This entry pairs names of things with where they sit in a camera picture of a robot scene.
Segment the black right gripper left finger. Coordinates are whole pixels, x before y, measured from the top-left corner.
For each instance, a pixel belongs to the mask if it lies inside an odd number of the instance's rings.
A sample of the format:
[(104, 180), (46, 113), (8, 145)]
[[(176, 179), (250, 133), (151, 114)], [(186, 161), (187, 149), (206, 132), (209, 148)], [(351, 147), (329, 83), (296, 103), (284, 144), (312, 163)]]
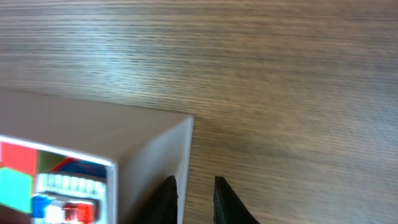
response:
[(177, 182), (168, 176), (136, 219), (137, 224), (177, 224)]

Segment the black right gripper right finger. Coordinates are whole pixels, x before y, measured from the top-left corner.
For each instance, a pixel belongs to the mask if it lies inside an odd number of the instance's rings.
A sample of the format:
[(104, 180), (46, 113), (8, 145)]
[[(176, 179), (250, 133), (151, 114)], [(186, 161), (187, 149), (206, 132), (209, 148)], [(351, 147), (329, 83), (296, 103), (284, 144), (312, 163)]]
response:
[(259, 224), (224, 177), (215, 176), (214, 224)]

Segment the red toy truck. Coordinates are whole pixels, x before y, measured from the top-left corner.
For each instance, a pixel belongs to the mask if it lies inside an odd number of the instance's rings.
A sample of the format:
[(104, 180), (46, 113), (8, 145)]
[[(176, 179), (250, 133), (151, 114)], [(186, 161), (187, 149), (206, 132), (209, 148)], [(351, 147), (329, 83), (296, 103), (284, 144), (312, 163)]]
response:
[(37, 174), (32, 223), (106, 224), (106, 166), (68, 157)]

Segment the small colourful puzzle cube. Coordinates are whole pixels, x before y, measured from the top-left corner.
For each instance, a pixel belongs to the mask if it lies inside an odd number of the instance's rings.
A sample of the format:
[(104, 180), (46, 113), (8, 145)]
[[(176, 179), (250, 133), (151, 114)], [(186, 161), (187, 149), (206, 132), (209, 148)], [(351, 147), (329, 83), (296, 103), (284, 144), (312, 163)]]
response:
[(1, 205), (26, 214), (31, 212), (37, 160), (36, 149), (1, 143)]

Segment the white box pink interior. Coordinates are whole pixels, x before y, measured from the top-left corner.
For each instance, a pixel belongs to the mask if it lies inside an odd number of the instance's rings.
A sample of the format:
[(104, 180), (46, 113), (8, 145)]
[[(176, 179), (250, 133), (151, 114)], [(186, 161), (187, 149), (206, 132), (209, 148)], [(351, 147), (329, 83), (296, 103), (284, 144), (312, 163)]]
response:
[[(71, 157), (106, 166), (108, 222), (136, 223), (168, 176), (183, 221), (193, 117), (97, 101), (1, 91), (1, 143), (38, 150), (37, 174)], [(2, 223), (32, 223), (1, 205)]]

